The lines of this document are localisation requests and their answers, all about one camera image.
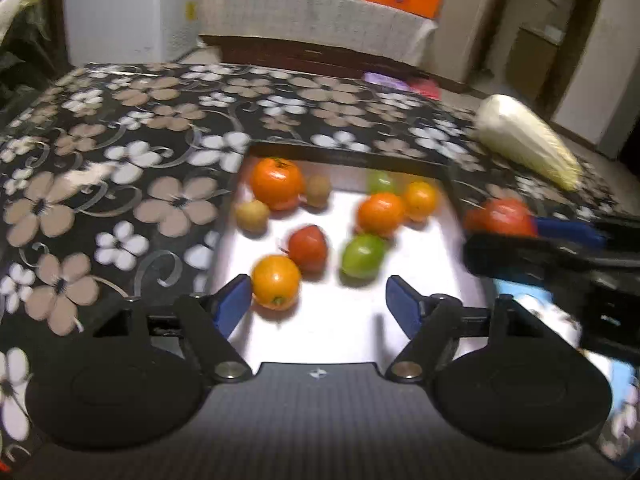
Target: tomato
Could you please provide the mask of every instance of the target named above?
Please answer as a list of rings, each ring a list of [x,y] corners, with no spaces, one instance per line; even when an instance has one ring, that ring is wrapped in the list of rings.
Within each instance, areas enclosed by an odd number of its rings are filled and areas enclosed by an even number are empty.
[[[293,162],[284,158],[264,158],[258,162],[250,185],[256,200],[274,211],[295,208],[305,190],[302,173]]]
[[[414,222],[424,222],[436,211],[440,201],[438,190],[428,182],[412,182],[404,190],[402,198],[406,214]]]
[[[256,264],[251,282],[258,304],[271,310],[287,310],[298,298],[300,270],[290,258],[272,254]]]
[[[390,237],[404,221],[404,203],[393,193],[376,193],[358,208],[358,227],[366,233]]]
[[[531,211],[516,198],[492,198],[484,203],[484,210],[471,211],[465,227],[475,231],[491,231],[507,236],[535,237],[538,235]]]
[[[317,225],[297,230],[287,241],[287,254],[302,272],[321,272],[327,253],[326,237]]]

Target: blue gripper pad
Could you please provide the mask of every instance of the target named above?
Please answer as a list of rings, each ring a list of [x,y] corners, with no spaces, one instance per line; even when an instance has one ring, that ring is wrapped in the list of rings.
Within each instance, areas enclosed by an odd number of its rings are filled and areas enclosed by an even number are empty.
[[[220,294],[221,297],[218,300],[213,323],[218,331],[228,339],[251,306],[251,279],[246,274],[240,274],[221,288],[217,294]]]
[[[386,307],[393,314],[404,334],[413,338],[420,330],[420,302],[422,296],[399,276],[386,280]]]
[[[600,231],[585,222],[538,217],[536,228],[543,238],[568,240],[590,249],[603,249],[607,241]]]

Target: red tomato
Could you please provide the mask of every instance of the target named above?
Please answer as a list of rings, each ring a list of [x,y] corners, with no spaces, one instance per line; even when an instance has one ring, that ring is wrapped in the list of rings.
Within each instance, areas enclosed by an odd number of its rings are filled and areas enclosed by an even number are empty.
[[[492,198],[484,203],[484,210],[473,210],[465,218],[471,231],[491,231],[507,236],[538,235],[531,211],[516,198]]]
[[[327,253],[326,237],[317,225],[299,229],[287,242],[287,256],[303,272],[321,272]]]

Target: kiwi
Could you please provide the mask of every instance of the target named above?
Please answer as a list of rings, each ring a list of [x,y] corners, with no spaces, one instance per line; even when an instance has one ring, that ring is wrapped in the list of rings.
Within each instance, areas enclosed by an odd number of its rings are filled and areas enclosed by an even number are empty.
[[[306,203],[318,209],[325,208],[332,190],[329,177],[324,175],[310,176],[306,180]]]

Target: refrigerator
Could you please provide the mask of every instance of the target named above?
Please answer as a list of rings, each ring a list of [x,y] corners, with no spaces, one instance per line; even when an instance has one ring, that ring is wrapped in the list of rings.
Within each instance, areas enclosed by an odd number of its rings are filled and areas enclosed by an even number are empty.
[[[198,0],[64,0],[73,65],[151,63],[196,47]]]

